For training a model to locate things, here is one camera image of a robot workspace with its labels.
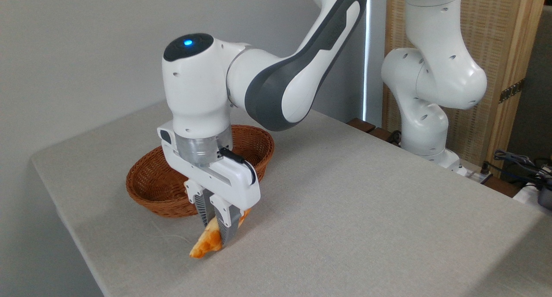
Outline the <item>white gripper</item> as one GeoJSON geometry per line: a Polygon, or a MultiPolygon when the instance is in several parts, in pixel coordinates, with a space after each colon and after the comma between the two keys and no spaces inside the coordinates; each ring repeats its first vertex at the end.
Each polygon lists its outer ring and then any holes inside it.
{"type": "Polygon", "coordinates": [[[185,182],[188,199],[204,226],[216,216],[223,247],[227,246],[237,232],[241,210],[260,200],[260,186],[252,181],[250,168],[227,157],[195,166],[179,156],[172,121],[158,127],[157,133],[168,165],[189,178],[185,182]]]}

